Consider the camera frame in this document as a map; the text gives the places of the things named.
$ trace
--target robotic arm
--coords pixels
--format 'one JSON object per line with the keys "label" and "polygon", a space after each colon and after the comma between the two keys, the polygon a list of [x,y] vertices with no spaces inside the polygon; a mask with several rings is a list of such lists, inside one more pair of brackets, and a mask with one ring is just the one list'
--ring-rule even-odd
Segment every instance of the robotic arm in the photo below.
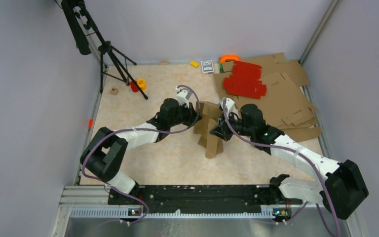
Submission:
{"label": "robotic arm", "polygon": [[[225,99],[219,104],[221,110],[223,110]],[[290,162],[314,178],[314,181],[301,180],[285,174],[272,178],[270,185],[276,188],[277,191],[279,190],[279,194],[284,198],[298,198],[320,205],[323,204],[330,211],[322,186],[317,182],[316,172],[306,160],[298,156],[298,153],[305,155],[316,166],[319,175],[325,181],[325,186],[334,204],[336,214],[340,219],[347,219],[368,196],[368,189],[358,166],[354,162],[346,160],[341,163],[303,147],[288,135],[285,135],[283,131],[267,125],[261,110],[254,104],[242,106],[240,109],[241,118],[237,118],[236,114],[233,113],[233,109],[234,102],[231,99],[226,99],[226,116],[231,127],[239,135],[248,136],[255,143],[287,147],[297,151],[293,154],[290,151],[279,148],[255,146],[259,150]],[[210,133],[225,141],[230,140],[233,133],[225,121],[224,114],[219,118],[217,127],[211,130]]]}
{"label": "robotic arm", "polygon": [[[176,88],[176,91],[177,99],[165,99],[153,118],[104,141],[90,156],[86,168],[101,181],[109,183],[123,193],[130,193],[137,183],[120,170],[125,152],[143,144],[159,142],[168,136],[168,133],[158,131],[169,132],[176,125],[190,126],[201,119],[201,115],[195,112],[192,103],[188,101],[192,93],[187,89]],[[101,139],[113,132],[106,127],[100,128],[83,152],[80,163],[83,164],[92,148]],[[105,153],[103,148],[109,148],[108,152]]]}

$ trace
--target wall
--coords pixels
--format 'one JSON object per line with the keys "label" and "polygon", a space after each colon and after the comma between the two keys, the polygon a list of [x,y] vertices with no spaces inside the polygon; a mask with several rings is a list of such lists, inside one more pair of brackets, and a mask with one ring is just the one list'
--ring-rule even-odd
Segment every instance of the wall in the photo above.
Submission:
{"label": "wall", "polygon": [[358,163],[361,212],[379,236],[379,1],[343,1],[306,61],[332,156]]}
{"label": "wall", "polygon": [[331,0],[99,0],[105,40],[137,63],[285,52],[300,58]]}
{"label": "wall", "polygon": [[52,0],[0,0],[0,236],[50,234],[78,168],[99,66]]}

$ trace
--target floor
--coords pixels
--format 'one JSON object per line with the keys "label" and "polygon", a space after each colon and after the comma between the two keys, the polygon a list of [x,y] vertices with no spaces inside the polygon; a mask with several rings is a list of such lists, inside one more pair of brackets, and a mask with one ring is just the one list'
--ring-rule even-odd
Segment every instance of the floor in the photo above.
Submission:
{"label": "floor", "polygon": [[[212,74],[204,75],[200,68],[189,64],[129,66],[134,79],[144,78],[147,83],[145,100],[121,81],[107,77],[98,114],[95,133],[100,127],[111,130],[140,125],[158,112],[166,98],[175,98],[175,86],[185,84],[193,88],[201,101],[219,102]],[[109,73],[119,77],[114,67]],[[116,87],[118,95],[110,94]],[[185,126],[174,127],[180,130]],[[305,173],[290,163],[244,143],[237,137],[224,143],[224,152],[207,159],[205,148],[198,145],[200,135],[192,129],[169,135],[156,144],[147,144],[127,151],[121,169],[139,184],[268,184],[271,177],[289,174],[309,179]],[[301,143],[321,154],[317,139]],[[100,184],[96,180],[82,177],[80,184]]]}

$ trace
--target red object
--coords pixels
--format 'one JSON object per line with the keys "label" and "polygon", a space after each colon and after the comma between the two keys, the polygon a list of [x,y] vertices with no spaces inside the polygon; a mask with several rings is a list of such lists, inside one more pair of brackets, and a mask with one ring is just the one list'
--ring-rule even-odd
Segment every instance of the red object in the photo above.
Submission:
{"label": "red object", "polygon": [[232,75],[225,78],[223,88],[228,94],[259,99],[266,94],[266,85],[262,84],[261,66],[235,61]]}
{"label": "red object", "polygon": [[89,120],[89,124],[88,124],[88,129],[91,129],[92,128],[92,124],[94,124],[94,119],[90,119]]}
{"label": "red object", "polygon": [[138,92],[139,91],[138,87],[132,81],[130,82],[130,87],[131,87],[131,90],[133,92]]}

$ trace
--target small wooden cube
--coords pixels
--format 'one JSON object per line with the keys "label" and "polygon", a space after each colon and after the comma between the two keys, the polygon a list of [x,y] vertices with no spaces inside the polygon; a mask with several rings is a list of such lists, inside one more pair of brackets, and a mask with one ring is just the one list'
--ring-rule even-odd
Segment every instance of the small wooden cube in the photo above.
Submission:
{"label": "small wooden cube", "polygon": [[111,95],[117,95],[117,94],[118,94],[118,89],[115,88],[115,87],[111,88],[111,90],[110,90],[110,94],[111,94]]}

